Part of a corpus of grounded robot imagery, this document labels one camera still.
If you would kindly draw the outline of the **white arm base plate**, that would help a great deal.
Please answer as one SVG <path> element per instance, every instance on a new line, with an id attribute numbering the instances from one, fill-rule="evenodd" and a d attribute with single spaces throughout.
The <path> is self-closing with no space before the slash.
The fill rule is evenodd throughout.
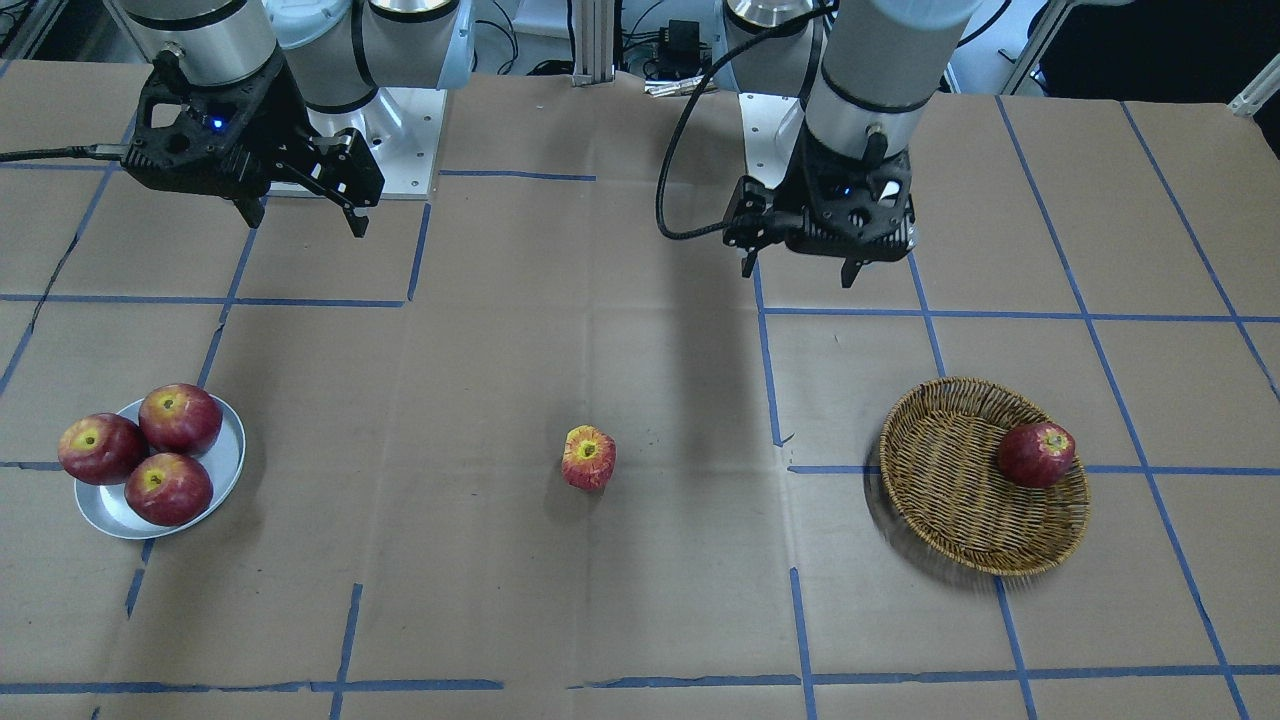
<path id="1" fill-rule="evenodd" d="M 308 109 L 308 117 L 325 136 L 347 127 L 362 133 L 384 177 L 383 200 L 425 201 L 431 193 L 448 99 L 447 90 L 380 88 L 352 111 Z"/>
<path id="2" fill-rule="evenodd" d="M 740 94 L 746 173 L 769 190 L 786 177 L 804 122 L 797 97 Z"/>

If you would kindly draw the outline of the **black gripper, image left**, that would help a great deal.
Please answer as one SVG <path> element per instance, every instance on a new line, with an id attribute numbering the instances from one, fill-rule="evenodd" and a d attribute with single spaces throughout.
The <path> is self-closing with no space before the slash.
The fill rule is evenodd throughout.
<path id="1" fill-rule="evenodd" d="M 151 190 L 229 200 L 250 229 L 261 227 L 274 183 L 298 184 L 342 208 L 352 236 L 366 237 L 384 174 L 358 129 L 323 136 L 314 127 L 280 49 L 220 86 L 195 83 L 180 59 L 166 47 L 152 60 L 120 159 L 129 176 Z"/>

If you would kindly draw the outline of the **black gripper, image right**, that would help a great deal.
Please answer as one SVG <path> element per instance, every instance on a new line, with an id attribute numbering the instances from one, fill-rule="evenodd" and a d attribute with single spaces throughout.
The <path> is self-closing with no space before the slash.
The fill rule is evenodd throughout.
<path id="1" fill-rule="evenodd" d="M 723 242 L 741 249 L 741 277 L 755 275 L 759 250 L 782 243 L 794 252 L 842 258 L 849 290 L 869 263 L 896 263 L 913 251 L 913 169 L 906 149 L 887 151 L 882 133 L 851 156 L 801 128 L 783 179 L 768 188 L 740 178 L 724 214 Z"/>

